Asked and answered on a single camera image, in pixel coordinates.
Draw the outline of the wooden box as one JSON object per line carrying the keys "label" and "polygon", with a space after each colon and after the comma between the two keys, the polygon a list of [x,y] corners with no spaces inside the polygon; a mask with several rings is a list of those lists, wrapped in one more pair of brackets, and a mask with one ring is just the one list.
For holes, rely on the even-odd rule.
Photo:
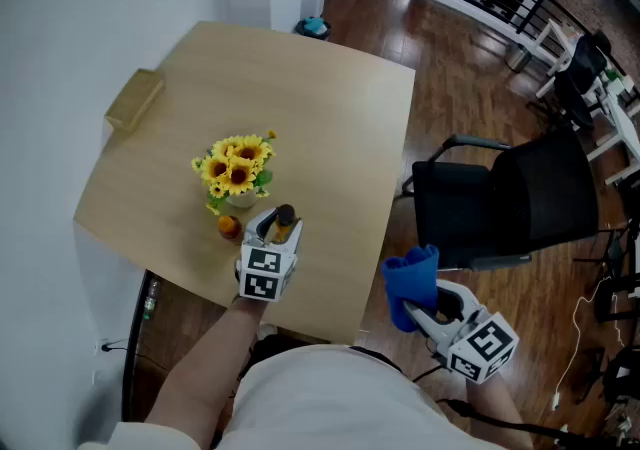
{"label": "wooden box", "polygon": [[116,131],[133,132],[163,88],[161,73],[138,69],[112,102],[105,120]]}

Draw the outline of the black metal stand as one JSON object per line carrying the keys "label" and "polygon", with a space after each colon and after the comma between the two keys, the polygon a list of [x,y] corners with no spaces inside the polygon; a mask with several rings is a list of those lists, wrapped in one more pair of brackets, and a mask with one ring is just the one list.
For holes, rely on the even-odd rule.
{"label": "black metal stand", "polygon": [[[575,258],[576,263],[600,266],[600,275],[593,288],[594,314],[600,323],[640,318],[640,271],[633,271],[635,245],[640,237],[640,221],[631,220],[621,229],[603,229],[607,242],[600,258]],[[631,303],[627,311],[613,312],[613,297],[626,294]]]}

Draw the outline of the black trash bin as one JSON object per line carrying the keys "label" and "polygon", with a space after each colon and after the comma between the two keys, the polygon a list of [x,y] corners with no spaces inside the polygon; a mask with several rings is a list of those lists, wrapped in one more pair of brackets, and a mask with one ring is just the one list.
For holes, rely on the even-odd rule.
{"label": "black trash bin", "polygon": [[332,26],[322,17],[308,17],[300,20],[295,26],[295,33],[304,37],[327,41]]}

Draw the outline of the yellow oil bottle black cap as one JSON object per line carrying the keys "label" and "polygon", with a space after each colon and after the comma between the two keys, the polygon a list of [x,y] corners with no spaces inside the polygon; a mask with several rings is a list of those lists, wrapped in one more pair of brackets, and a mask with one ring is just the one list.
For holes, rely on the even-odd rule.
{"label": "yellow oil bottle black cap", "polygon": [[271,242],[274,244],[286,242],[296,223],[297,217],[293,206],[290,204],[280,205],[276,210],[276,230]]}

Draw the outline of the sunflowers in white pot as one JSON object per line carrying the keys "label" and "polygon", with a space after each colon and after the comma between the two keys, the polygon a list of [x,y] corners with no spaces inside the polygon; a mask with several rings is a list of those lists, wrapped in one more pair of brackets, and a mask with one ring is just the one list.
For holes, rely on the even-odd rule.
{"label": "sunflowers in white pot", "polygon": [[266,186],[273,180],[268,168],[275,156],[277,133],[265,136],[235,135],[214,142],[201,157],[191,159],[192,170],[206,188],[206,208],[220,217],[224,206],[250,208],[267,198]]}

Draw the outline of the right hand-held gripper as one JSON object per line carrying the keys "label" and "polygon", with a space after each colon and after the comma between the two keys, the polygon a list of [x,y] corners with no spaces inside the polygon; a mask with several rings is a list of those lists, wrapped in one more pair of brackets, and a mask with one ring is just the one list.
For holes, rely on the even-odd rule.
{"label": "right hand-held gripper", "polygon": [[405,313],[436,344],[445,368],[482,384],[509,362],[519,337],[504,317],[490,314],[466,286],[436,280],[437,315],[404,300]]}

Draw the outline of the green-label plastic bottle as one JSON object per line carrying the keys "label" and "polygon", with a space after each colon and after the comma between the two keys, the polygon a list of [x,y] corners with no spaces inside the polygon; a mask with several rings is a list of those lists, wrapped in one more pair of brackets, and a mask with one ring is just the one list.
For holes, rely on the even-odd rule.
{"label": "green-label plastic bottle", "polygon": [[148,285],[146,297],[143,304],[143,319],[150,320],[155,312],[161,282],[158,279],[152,279]]}

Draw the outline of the blue cloth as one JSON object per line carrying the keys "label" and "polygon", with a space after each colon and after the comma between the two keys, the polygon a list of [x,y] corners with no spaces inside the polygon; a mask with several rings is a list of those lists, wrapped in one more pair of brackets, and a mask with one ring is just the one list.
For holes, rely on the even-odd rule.
{"label": "blue cloth", "polygon": [[404,257],[391,257],[381,265],[391,320],[400,331],[418,329],[404,308],[410,301],[432,313],[437,308],[436,286],[439,250],[433,245],[413,247]]}

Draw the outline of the black swivel chair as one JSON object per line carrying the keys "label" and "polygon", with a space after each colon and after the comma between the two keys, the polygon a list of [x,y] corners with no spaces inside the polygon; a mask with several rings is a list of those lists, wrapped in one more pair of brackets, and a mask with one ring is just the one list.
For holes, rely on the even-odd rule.
{"label": "black swivel chair", "polygon": [[607,67],[611,43],[602,30],[579,38],[568,67],[554,78],[554,92],[571,121],[581,129],[593,130],[593,117],[583,96]]}

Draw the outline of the steel trash can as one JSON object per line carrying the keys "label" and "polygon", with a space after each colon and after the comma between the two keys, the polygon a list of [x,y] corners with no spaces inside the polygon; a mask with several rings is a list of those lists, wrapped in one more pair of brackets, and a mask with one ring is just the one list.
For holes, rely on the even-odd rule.
{"label": "steel trash can", "polygon": [[504,62],[514,73],[520,73],[530,62],[532,53],[521,43],[514,43],[507,51]]}

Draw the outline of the person's right forearm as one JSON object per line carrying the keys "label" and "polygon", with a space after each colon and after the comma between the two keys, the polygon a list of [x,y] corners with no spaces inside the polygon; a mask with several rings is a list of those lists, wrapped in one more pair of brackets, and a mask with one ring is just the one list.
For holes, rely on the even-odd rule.
{"label": "person's right forearm", "polygon": [[[514,424],[523,422],[507,385],[498,372],[482,384],[467,380],[466,396],[467,402],[482,415]],[[507,450],[533,450],[531,436],[522,431],[495,427],[472,419],[470,433],[477,439]]]}

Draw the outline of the black mesh office chair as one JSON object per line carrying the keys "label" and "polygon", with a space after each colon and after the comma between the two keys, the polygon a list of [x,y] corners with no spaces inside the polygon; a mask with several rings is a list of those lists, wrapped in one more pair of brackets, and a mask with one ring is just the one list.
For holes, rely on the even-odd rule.
{"label": "black mesh office chair", "polygon": [[414,202],[418,242],[441,270],[494,270],[533,252],[594,236],[597,192],[570,128],[509,146],[454,134],[412,165],[401,195]]}

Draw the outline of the white desk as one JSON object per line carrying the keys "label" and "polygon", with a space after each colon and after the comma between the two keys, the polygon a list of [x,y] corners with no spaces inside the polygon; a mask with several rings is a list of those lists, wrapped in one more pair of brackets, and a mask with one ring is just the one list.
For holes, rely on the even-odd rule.
{"label": "white desk", "polygon": [[627,167],[605,180],[607,186],[619,183],[628,176],[640,171],[640,137],[631,117],[619,105],[618,98],[623,91],[627,90],[626,78],[610,81],[604,87],[604,95],[601,98],[603,109],[613,121],[614,130],[596,142],[596,148],[587,155],[587,160],[594,159],[618,144],[623,144],[630,153],[630,163]]}
{"label": "white desk", "polygon": [[537,99],[541,99],[551,90],[555,75],[559,71],[563,71],[569,66],[575,54],[578,40],[581,37],[580,33],[573,31],[570,27],[561,26],[554,20],[549,19],[544,29],[533,42],[533,51],[535,53],[543,52],[542,44],[545,39],[549,37],[549,35],[554,36],[559,42],[561,52],[559,57],[554,61],[550,69],[547,71],[549,80],[536,92],[535,97]]}

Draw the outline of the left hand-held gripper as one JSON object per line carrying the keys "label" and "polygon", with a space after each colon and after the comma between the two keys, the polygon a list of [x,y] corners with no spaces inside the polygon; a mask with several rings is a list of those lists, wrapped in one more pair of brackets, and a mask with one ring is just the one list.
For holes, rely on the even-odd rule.
{"label": "left hand-held gripper", "polygon": [[265,243],[277,212],[277,208],[265,210],[246,225],[237,263],[241,297],[279,301],[290,281],[297,264],[303,220],[297,218],[290,226],[285,243]]}

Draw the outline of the person's white shirt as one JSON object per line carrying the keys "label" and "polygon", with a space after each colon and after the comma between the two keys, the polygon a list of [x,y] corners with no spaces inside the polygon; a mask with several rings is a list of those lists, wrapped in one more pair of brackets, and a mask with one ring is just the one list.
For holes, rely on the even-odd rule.
{"label": "person's white shirt", "polygon": [[394,367],[336,345],[289,350],[241,380],[218,450],[533,450],[529,436],[452,424]]}

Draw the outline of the person's left forearm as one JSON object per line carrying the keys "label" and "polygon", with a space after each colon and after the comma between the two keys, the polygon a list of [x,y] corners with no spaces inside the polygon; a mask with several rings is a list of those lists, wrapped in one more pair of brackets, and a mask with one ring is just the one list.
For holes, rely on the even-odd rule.
{"label": "person's left forearm", "polygon": [[173,367],[146,418],[207,450],[243,369],[267,304],[239,297]]}

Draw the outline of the small orange-capped sauce bottle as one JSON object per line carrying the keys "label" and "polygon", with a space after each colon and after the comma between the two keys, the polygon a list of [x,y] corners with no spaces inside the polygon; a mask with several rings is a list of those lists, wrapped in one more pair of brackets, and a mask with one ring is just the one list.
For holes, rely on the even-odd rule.
{"label": "small orange-capped sauce bottle", "polygon": [[220,216],[217,227],[220,235],[224,239],[237,240],[238,238],[242,238],[243,226],[234,216]]}

